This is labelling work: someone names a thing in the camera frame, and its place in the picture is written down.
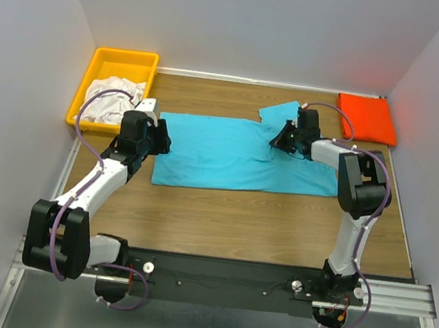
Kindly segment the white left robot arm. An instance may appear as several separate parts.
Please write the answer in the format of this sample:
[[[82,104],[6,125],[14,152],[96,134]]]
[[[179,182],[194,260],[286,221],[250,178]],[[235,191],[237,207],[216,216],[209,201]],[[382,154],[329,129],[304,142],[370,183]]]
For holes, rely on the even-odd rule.
[[[100,265],[109,275],[125,270],[128,242],[111,234],[92,236],[91,219],[117,189],[139,171],[149,156],[168,154],[167,122],[151,112],[127,111],[120,133],[97,155],[95,167],[72,189],[32,207],[22,250],[24,265],[77,279]]]

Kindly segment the folded orange t-shirt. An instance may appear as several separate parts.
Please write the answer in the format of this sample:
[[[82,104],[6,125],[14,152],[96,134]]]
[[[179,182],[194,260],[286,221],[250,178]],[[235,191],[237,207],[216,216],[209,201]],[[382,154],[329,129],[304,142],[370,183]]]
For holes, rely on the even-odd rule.
[[[340,93],[337,107],[351,120],[355,140],[393,147],[397,145],[386,99]]]

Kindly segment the aluminium extrusion rail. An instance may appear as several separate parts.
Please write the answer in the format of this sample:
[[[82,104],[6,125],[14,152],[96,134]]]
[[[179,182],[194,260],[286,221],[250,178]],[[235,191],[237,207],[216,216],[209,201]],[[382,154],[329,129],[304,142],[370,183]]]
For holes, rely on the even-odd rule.
[[[152,249],[132,248],[128,264],[152,285],[168,279],[169,285],[194,284],[211,290],[236,290],[240,295],[273,297],[285,292],[288,298],[314,307],[348,308],[419,318],[436,317],[433,291],[426,285],[370,278],[360,280],[353,292],[324,297],[317,290],[319,273],[286,265],[202,257]]]

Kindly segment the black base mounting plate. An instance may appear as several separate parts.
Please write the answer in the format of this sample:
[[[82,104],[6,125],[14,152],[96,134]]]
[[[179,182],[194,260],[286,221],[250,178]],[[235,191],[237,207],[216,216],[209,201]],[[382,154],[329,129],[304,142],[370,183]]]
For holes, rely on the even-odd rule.
[[[330,308],[333,315],[346,306],[363,304],[363,298],[355,295],[360,284],[330,286],[320,269],[134,247],[124,254],[126,263],[141,275],[97,267],[97,295],[113,301],[127,295],[146,295],[161,301],[278,312],[302,318],[311,317],[319,303]],[[153,271],[142,272],[143,265],[149,262]]]

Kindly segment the cyan blue t-shirt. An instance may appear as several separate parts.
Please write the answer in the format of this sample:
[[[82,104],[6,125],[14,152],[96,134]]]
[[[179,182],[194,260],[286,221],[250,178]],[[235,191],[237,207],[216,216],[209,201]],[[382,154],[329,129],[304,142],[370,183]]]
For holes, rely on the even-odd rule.
[[[171,148],[156,157],[156,185],[337,196],[335,169],[273,148],[269,142],[298,114],[296,101],[258,112],[260,120],[161,113]]]

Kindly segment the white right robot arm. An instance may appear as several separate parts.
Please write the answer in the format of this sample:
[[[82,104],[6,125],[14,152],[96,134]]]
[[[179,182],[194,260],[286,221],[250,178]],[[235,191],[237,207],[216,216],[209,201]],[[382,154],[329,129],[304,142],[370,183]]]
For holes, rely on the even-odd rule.
[[[361,277],[361,257],[377,217],[390,204],[391,182],[382,153],[320,137],[288,119],[270,146],[299,153],[336,170],[337,199],[343,211],[338,238],[317,281],[318,295],[330,302],[353,292]]]

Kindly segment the yellow plastic bin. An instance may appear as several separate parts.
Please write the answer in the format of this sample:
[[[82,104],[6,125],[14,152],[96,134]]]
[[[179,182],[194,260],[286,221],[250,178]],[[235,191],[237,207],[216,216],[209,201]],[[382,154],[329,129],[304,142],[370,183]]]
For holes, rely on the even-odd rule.
[[[75,98],[67,111],[67,124],[75,125],[75,116],[84,104],[85,94],[95,79],[107,79],[115,76],[133,83],[144,83],[144,98],[149,97],[159,55],[147,51],[123,50],[111,47],[99,47],[88,64],[85,75],[80,81]]]

